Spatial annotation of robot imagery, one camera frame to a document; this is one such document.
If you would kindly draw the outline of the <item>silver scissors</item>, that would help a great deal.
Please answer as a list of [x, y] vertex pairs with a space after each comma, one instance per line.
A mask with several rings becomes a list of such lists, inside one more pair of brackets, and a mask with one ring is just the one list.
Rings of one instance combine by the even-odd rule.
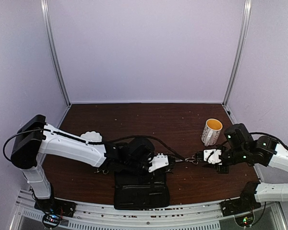
[[181, 162], [189, 162], [189, 163], [192, 163], [194, 165], [197, 165], [199, 163], [195, 154], [192, 155], [191, 157], [187, 157], [183, 160], [182, 159], [175, 160], [175, 163], [181, 163]]
[[101, 173], [103, 175], [107, 175], [109, 173], [109, 170], [107, 169], [100, 169], [100, 168], [97, 168], [94, 173]]

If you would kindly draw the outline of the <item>black zip tool case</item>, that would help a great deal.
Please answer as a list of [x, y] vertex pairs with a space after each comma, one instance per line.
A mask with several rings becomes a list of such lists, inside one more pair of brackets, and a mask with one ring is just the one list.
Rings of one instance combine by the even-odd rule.
[[146, 210], [168, 207], [170, 203], [167, 175], [135, 175], [116, 172], [114, 208], [117, 210]]

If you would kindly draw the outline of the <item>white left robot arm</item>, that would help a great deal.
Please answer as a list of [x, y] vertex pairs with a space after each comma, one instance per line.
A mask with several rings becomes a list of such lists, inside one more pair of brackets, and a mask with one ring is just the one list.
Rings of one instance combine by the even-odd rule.
[[168, 206], [166, 172], [179, 155], [175, 151], [171, 155], [156, 154], [154, 140], [153, 136], [131, 135], [107, 141], [94, 131], [76, 136], [47, 123], [44, 115], [36, 115], [9, 138], [13, 148], [5, 158], [22, 170], [35, 199], [49, 213], [56, 212], [60, 206], [38, 161], [39, 155], [60, 156], [113, 171], [116, 204]]

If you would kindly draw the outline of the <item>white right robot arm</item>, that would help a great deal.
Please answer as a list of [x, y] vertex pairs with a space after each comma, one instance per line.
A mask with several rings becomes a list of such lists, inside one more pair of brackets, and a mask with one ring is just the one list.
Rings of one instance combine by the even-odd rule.
[[[214, 149], [196, 153], [199, 162], [212, 165], [219, 173], [228, 173], [231, 165], [246, 163], [250, 166], [260, 164], [288, 172], [288, 146], [277, 137], [259, 132], [253, 139], [243, 123], [234, 124], [224, 131], [226, 143]], [[237, 208], [247, 211], [255, 204], [263, 202], [288, 202], [288, 183], [267, 184], [248, 182], [237, 200]]]

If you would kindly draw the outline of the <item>white patterned mug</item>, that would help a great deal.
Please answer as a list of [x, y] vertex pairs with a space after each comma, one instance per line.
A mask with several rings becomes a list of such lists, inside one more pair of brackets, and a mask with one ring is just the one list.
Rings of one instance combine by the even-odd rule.
[[205, 147], [216, 144], [222, 128], [223, 124], [219, 120], [214, 118], [206, 120], [204, 130], [201, 135], [201, 141]]

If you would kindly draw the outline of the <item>white scalloped bowl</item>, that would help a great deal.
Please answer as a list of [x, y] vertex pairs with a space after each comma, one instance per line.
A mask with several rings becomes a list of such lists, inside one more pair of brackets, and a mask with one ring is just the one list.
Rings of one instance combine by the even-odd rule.
[[90, 142], [101, 142], [103, 137], [99, 132], [87, 131], [80, 135], [81, 138], [87, 139]]

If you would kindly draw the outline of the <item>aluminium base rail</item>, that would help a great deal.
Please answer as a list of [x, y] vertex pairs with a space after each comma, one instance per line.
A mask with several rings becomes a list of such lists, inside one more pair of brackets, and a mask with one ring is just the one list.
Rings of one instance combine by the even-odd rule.
[[[244, 230], [236, 223], [243, 214], [225, 217], [220, 202], [174, 205], [143, 211], [116, 210], [111, 205], [73, 201], [73, 217], [63, 217], [54, 230]], [[8, 230], [46, 230], [42, 224], [44, 213], [34, 208], [32, 192], [20, 190], [13, 208]], [[280, 203], [267, 202], [255, 209], [255, 222], [245, 230], [288, 230]]]

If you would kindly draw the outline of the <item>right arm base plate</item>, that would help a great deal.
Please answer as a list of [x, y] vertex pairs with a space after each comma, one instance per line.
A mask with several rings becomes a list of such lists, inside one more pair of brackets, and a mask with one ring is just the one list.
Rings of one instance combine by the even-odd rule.
[[225, 199], [220, 203], [223, 217], [233, 216], [235, 223], [241, 228], [250, 228], [255, 223], [254, 211], [260, 208], [261, 203], [243, 199]]

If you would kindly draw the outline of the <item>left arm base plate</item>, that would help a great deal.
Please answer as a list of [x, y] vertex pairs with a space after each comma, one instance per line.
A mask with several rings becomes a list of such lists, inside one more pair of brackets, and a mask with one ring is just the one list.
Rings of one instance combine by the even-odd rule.
[[76, 203], [56, 198], [35, 198], [34, 208], [43, 212], [42, 224], [46, 228], [53, 229], [65, 223], [66, 220], [64, 218], [72, 218], [74, 216]]

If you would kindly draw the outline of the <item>right aluminium frame post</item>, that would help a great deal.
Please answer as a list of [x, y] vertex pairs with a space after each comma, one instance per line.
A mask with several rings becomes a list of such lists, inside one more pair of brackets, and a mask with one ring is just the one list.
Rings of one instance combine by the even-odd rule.
[[249, 23], [250, 23], [250, 17], [251, 17], [251, 12], [252, 12], [252, 1], [251, 0], [245, 0], [244, 1], [244, 9], [243, 9], [243, 15], [242, 15], [242, 21], [241, 21], [241, 27], [240, 27], [240, 35], [238, 39], [238, 45], [237, 45], [237, 50], [231, 70], [231, 75], [230, 79], [228, 82], [228, 87], [224, 96], [224, 100], [222, 105], [224, 107], [227, 107], [230, 95], [234, 86], [234, 82], [239, 70], [239, 65], [243, 53], [243, 48], [245, 46], [246, 38], [247, 38], [247, 33], [249, 29]]

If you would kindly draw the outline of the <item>aluminium frame post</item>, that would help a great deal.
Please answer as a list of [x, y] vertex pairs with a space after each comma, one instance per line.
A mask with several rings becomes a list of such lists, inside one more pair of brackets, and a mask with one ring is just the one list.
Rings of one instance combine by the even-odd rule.
[[228, 87], [224, 96], [224, 100], [222, 105], [224, 107], [227, 107], [230, 95], [234, 86], [234, 82], [239, 70], [239, 65], [243, 53], [243, 48], [245, 46], [246, 38], [247, 38], [247, 33], [249, 29], [249, 23], [250, 23], [250, 17], [251, 17], [251, 12], [252, 12], [252, 1], [251, 0], [245, 0], [244, 1], [244, 9], [243, 9], [243, 15], [242, 15], [242, 21], [241, 21], [241, 27], [240, 27], [240, 35], [238, 39], [238, 45], [237, 45], [237, 50], [231, 70], [231, 75], [230, 79], [228, 82]]
[[54, 41], [49, 7], [48, 7], [48, 0], [41, 0], [40, 4], [41, 4], [42, 16], [43, 16], [44, 24], [46, 28], [47, 38], [48, 38], [51, 59], [52, 59], [53, 67], [55, 70], [55, 75], [59, 84], [60, 91], [64, 98], [65, 104], [67, 107], [70, 107], [71, 101], [69, 99], [67, 89], [63, 80], [63, 76], [62, 76], [62, 72], [61, 72], [60, 64], [59, 64], [59, 59], [58, 59], [58, 54], [57, 54], [56, 47], [55, 47], [55, 41]]

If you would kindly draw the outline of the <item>left aluminium frame post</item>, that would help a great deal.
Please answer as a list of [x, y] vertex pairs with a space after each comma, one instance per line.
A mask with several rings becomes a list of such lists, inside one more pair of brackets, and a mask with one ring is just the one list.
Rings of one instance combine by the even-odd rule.
[[63, 76], [62, 76], [62, 72], [61, 72], [60, 64], [59, 64], [59, 59], [58, 59], [58, 54], [57, 54], [56, 47], [55, 47], [55, 41], [54, 41], [49, 7], [48, 7], [48, 0], [41, 0], [40, 4], [41, 4], [42, 16], [43, 16], [44, 24], [46, 28], [47, 38], [48, 38], [51, 59], [52, 59], [53, 67], [55, 70], [55, 75], [59, 84], [60, 91], [64, 98], [65, 104], [67, 107], [70, 107], [71, 101], [69, 99], [67, 89], [63, 80]]

